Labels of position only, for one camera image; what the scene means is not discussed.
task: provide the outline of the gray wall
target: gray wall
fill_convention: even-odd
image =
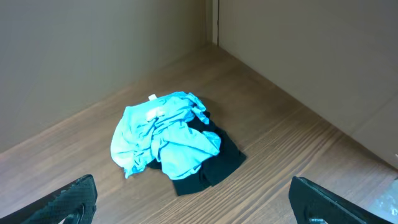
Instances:
[[[205,39],[201,0],[0,1],[0,152]]]
[[[398,167],[398,2],[220,0],[220,45]]]

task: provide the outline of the floor plank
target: floor plank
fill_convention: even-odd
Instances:
[[[109,145],[124,107],[192,92],[248,156],[219,185],[176,197],[157,170],[124,179]],[[93,174],[93,223],[292,223],[301,175],[367,208],[397,171],[239,60],[207,46],[0,154],[0,217]]]

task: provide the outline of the black cloth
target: black cloth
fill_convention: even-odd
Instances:
[[[199,118],[195,117],[188,122],[188,127],[199,132],[211,131],[221,138],[220,153],[202,162],[200,170],[196,174],[189,175],[182,180],[173,180],[174,188],[178,196],[193,194],[205,190],[209,186],[214,186],[232,174],[246,159],[246,156],[239,151],[235,143],[229,138],[227,133],[217,127],[214,122],[204,124]],[[162,169],[162,164],[153,160],[147,164],[152,169]]]

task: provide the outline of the blue shirt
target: blue shirt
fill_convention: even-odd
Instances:
[[[204,111],[206,107],[195,95],[184,92],[126,107],[112,138],[113,161],[124,168],[125,178],[142,172],[154,159],[172,180],[198,172],[204,160],[220,152],[221,145],[215,133],[187,126],[195,116],[208,124]]]

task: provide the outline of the clothing pile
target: clothing pile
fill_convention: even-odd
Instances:
[[[220,183],[245,160],[192,93],[149,99],[126,107],[112,138],[111,156],[125,178],[161,169],[177,195],[192,194]]]

